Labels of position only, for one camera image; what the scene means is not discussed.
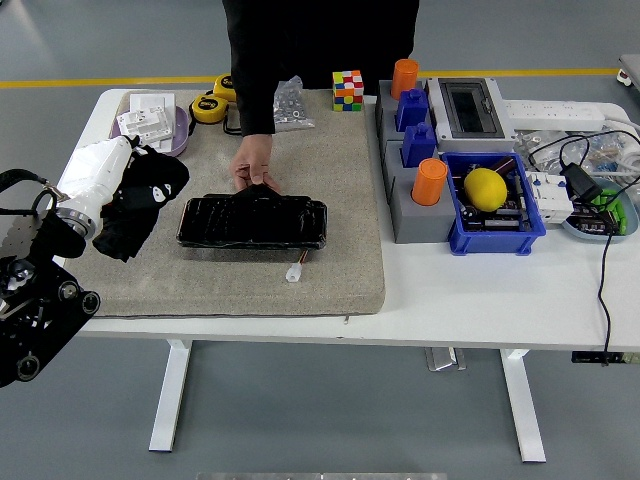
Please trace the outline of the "person's right hand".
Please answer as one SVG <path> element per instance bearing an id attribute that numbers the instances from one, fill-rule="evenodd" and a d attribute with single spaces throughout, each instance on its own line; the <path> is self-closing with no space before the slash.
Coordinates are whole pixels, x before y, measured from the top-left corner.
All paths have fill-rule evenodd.
<path id="1" fill-rule="evenodd" d="M 280 186 L 269 172 L 272 146 L 272 136 L 268 134 L 243 137 L 229 166 L 229 172 L 237 191 L 252 185 L 264 184 L 278 193 L 281 192 Z"/>

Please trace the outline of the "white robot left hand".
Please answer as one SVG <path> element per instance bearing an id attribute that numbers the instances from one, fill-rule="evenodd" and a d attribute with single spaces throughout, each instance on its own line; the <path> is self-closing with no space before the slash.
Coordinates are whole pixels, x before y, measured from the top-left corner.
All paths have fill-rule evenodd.
<path id="1" fill-rule="evenodd" d="M 97 225 L 139 142 L 138 136 L 121 135 L 75 149 L 58 183 L 68 196 L 58 203 L 59 208 L 78 212 Z"/>

